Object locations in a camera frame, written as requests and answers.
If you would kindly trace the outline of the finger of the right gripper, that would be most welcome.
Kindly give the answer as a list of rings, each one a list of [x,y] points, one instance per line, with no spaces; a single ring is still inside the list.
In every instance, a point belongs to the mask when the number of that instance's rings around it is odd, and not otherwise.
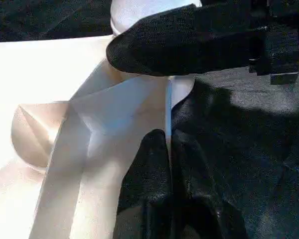
[[[248,3],[187,5],[137,21],[107,46],[116,69],[152,76],[245,67],[251,28]]]

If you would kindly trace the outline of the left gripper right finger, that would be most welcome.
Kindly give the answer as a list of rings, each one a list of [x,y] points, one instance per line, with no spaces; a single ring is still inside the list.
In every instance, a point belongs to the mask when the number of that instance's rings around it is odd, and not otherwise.
[[[241,212],[219,195],[195,137],[179,130],[173,133],[171,170],[175,238],[247,238]]]

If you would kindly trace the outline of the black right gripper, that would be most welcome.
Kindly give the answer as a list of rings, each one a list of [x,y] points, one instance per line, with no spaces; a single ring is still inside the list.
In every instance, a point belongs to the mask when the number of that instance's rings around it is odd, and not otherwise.
[[[299,0],[251,2],[249,71],[268,75],[272,85],[296,82],[299,75]]]

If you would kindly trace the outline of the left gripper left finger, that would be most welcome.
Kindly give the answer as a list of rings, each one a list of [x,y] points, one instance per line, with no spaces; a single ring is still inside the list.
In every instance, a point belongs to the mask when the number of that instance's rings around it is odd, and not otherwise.
[[[118,200],[115,239],[168,239],[172,185],[165,133],[154,129],[140,143]]]

